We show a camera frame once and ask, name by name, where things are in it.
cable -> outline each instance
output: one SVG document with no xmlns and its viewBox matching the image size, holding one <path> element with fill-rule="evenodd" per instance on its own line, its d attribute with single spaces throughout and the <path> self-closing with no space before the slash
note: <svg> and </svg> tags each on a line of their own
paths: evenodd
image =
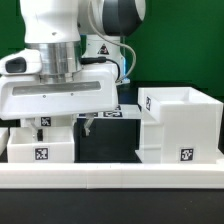
<svg viewBox="0 0 224 224">
<path fill-rule="evenodd" d="M 120 79 L 120 76 L 121 76 L 121 69 L 120 69 L 119 64 L 116 61 L 108 59 L 108 58 L 107 58 L 107 61 L 110 61 L 110 62 L 114 63 L 115 65 L 117 65 L 117 81 L 118 81 Z"/>
<path fill-rule="evenodd" d="M 119 64 L 114 61 L 114 60 L 111 60 L 109 58 L 106 58 L 106 57 L 97 57 L 97 58 L 81 58 L 81 64 L 82 65 L 89 65 L 89 64 L 94 64 L 94 63 L 105 63 L 107 61 L 110 61 L 112 63 L 114 63 L 115 65 L 117 65 L 117 80 L 119 80 L 120 76 L 121 76 L 121 69 L 120 69 L 120 66 Z"/>
<path fill-rule="evenodd" d="M 133 56 L 133 61 L 132 61 L 132 65 L 131 65 L 131 68 L 129 69 L 129 71 L 127 72 L 127 74 L 125 74 L 124 76 L 122 76 L 121 78 L 119 78 L 116 83 L 118 82 L 121 82 L 122 80 L 124 80 L 125 78 L 127 78 L 131 72 L 134 70 L 134 67 L 136 65 L 136 54 L 135 54 L 135 51 L 128 45 L 126 44 L 122 44 L 122 43 L 116 43 L 114 41 L 111 41 L 111 40 L 108 40 L 106 39 L 98 30 L 97 28 L 94 26 L 93 22 L 92 22 L 92 18 L 91 18 L 91 6 L 92 6 L 92 0 L 89 1 L 89 4 L 88 4 L 88 20 L 89 20 L 89 23 L 90 23 L 90 26 L 91 28 L 93 29 L 93 31 L 99 36 L 101 37 L 103 40 L 107 41 L 108 43 L 111 43 L 113 45 L 116 45 L 116 46 L 119 46 L 119 47 L 123 47 L 123 48 L 126 48 L 127 50 L 129 50 Z"/>
</svg>

white platform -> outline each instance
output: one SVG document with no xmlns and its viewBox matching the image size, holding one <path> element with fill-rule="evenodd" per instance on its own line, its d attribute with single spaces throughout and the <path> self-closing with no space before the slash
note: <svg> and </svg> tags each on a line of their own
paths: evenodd
<svg viewBox="0 0 224 224">
<path fill-rule="evenodd" d="M 224 164 L 1 164 L 0 188 L 224 188 Z"/>
</svg>

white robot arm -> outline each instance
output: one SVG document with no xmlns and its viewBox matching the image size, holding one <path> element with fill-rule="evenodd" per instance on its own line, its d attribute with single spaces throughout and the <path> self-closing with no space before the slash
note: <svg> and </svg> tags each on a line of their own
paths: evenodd
<svg viewBox="0 0 224 224">
<path fill-rule="evenodd" d="M 0 61 L 0 118 L 113 110 L 112 65 L 80 64 L 80 33 L 127 36 L 141 24 L 145 0 L 20 0 L 26 49 Z"/>
</svg>

green backdrop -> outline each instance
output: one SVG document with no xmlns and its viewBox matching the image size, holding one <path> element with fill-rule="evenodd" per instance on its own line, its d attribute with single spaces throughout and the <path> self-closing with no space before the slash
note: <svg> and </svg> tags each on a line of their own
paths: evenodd
<svg viewBox="0 0 224 224">
<path fill-rule="evenodd" d="M 224 1 L 146 1 L 144 24 L 126 41 L 137 53 L 131 79 L 195 84 L 224 100 Z M 0 57 L 24 48 L 24 32 L 18 1 L 0 0 Z"/>
</svg>

white open box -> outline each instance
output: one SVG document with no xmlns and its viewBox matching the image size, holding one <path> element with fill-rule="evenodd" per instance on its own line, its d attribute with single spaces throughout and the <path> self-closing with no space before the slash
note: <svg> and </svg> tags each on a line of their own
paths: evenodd
<svg viewBox="0 0 224 224">
<path fill-rule="evenodd" d="M 193 88 L 141 88 L 143 163 L 216 163 L 223 104 Z"/>
<path fill-rule="evenodd" d="M 43 128 L 44 139 L 35 141 L 30 128 L 11 128 L 7 146 L 10 163 L 74 163 L 71 127 Z"/>
</svg>

